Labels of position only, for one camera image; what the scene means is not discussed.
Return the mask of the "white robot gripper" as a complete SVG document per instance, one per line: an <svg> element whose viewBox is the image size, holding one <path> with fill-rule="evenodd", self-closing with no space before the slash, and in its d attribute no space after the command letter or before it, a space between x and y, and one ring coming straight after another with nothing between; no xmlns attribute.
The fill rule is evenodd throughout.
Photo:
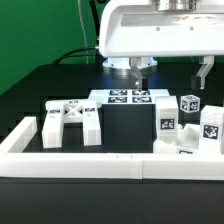
<svg viewBox="0 0 224 224"><path fill-rule="evenodd" d="M195 0L195 8L171 8L164 0L110 0L100 26L105 57L131 57L139 89L146 78L136 57L202 56L191 88L204 89L216 55L224 55L224 0Z"/></svg>

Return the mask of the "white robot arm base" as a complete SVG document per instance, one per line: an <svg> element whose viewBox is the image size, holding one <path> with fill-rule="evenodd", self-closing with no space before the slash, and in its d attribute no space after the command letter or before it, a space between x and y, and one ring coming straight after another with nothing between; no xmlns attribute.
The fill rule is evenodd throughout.
<svg viewBox="0 0 224 224"><path fill-rule="evenodd" d="M156 66L158 62L153 57L141 57L138 63L139 69L144 69L152 66ZM128 58L107 58L103 62L103 66L107 68L115 69L130 69Z"/></svg>

